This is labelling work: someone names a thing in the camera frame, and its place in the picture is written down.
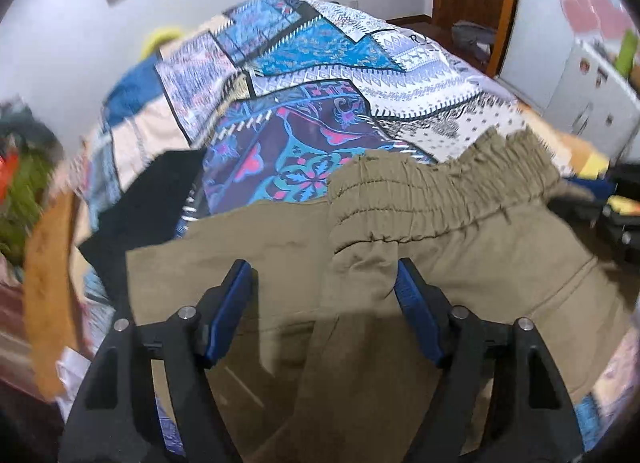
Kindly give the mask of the white bedside cabinet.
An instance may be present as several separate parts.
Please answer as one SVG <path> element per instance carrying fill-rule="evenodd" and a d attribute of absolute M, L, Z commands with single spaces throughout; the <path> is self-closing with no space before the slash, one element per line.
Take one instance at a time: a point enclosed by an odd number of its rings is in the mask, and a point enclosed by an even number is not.
<path fill-rule="evenodd" d="M 639 98 L 593 45 L 578 40 L 542 117 L 618 160 L 639 130 Z"/>

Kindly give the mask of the wooden lap desk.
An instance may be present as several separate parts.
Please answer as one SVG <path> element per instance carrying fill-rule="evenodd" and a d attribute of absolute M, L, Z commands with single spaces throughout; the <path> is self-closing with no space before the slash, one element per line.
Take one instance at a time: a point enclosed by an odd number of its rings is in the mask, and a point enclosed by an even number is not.
<path fill-rule="evenodd" d="M 82 349 L 81 313 L 68 269 L 75 214 L 76 195 L 60 194 L 32 229 L 25 249 L 25 329 L 35 382 L 47 402 L 63 392 L 56 371 L 63 350 Z"/>

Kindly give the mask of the green water bottle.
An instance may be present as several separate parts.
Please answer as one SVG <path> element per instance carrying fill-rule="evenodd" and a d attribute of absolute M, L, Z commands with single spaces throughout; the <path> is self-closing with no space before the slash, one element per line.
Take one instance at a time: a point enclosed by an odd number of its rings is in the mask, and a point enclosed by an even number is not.
<path fill-rule="evenodd" d="M 626 30 L 620 44 L 620 52 L 614 60 L 614 68 L 625 78 L 628 78 L 634 67 L 634 56 L 636 55 L 639 43 L 639 36 L 634 30 Z"/>

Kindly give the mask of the black folded garment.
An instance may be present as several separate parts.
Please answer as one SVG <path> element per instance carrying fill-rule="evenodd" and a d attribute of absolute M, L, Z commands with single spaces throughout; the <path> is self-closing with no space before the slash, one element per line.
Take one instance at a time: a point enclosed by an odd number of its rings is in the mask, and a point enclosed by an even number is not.
<path fill-rule="evenodd" d="M 99 229 L 79 247 L 96 270 L 116 315 L 130 319 L 126 253 L 175 236 L 203 149 L 167 151 L 134 179 L 119 201 L 99 217 Z"/>

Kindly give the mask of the grey bag on floor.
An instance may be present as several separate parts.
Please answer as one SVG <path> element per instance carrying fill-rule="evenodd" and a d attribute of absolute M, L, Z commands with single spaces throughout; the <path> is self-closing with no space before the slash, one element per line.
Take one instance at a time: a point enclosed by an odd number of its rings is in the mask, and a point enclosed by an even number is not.
<path fill-rule="evenodd" d="M 487 65 L 494 50 L 497 31 L 491 27 L 461 20 L 451 27 L 451 38 L 457 48 L 471 53 Z"/>

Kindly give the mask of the white sliding wardrobe door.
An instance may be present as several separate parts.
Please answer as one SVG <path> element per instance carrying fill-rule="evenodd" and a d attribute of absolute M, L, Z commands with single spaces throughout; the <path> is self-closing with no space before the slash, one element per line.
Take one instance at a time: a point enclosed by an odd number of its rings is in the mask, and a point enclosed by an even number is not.
<path fill-rule="evenodd" d="M 516 0 L 498 79 L 527 104 L 544 111 L 578 39 L 620 51 L 638 30 L 622 0 Z"/>

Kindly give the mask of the green laundry basket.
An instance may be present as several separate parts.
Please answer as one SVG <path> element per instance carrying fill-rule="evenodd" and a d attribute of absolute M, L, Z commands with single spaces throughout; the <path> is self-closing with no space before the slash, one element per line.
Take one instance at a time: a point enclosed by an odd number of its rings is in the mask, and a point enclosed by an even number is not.
<path fill-rule="evenodd" d="M 23 151 L 6 198 L 1 202 L 1 254 L 13 266 L 24 264 L 25 245 L 40 219 L 52 164 L 42 153 Z"/>

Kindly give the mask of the orange box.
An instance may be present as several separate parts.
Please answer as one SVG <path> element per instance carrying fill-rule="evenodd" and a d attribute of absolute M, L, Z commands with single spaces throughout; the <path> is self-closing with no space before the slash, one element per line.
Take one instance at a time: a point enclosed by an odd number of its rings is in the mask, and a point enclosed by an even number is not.
<path fill-rule="evenodd" d="M 20 166 L 20 154 L 11 152 L 2 156 L 0 160 L 0 202 L 6 198 L 6 192 L 11 186 L 13 177 Z"/>

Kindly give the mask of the blue patchwork bed quilt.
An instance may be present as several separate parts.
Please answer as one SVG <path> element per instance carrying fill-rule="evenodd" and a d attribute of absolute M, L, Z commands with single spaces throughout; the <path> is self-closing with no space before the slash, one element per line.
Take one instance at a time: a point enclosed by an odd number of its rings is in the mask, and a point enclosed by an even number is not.
<path fill-rule="evenodd" d="M 529 317 L 587 447 L 637 387 L 639 275 L 548 209 L 553 128 L 435 41 L 322 0 L 249 0 L 138 63 L 89 140 L 79 247 L 154 158 L 203 149 L 175 236 L 126 253 L 137 324 L 243 258 L 259 283 L 207 375 L 249 462 L 395 462 L 439 376 L 393 285 L 409 257 L 482 318 Z"/>

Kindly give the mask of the yellow foam tube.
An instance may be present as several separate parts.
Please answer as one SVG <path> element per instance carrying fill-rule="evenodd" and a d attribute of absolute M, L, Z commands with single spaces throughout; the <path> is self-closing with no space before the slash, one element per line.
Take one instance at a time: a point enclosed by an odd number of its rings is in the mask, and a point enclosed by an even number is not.
<path fill-rule="evenodd" d="M 183 38 L 183 31 L 179 27 L 161 27 L 153 30 L 144 38 L 142 49 L 140 52 L 140 60 L 146 60 L 158 49 L 162 48 L 168 42 Z"/>

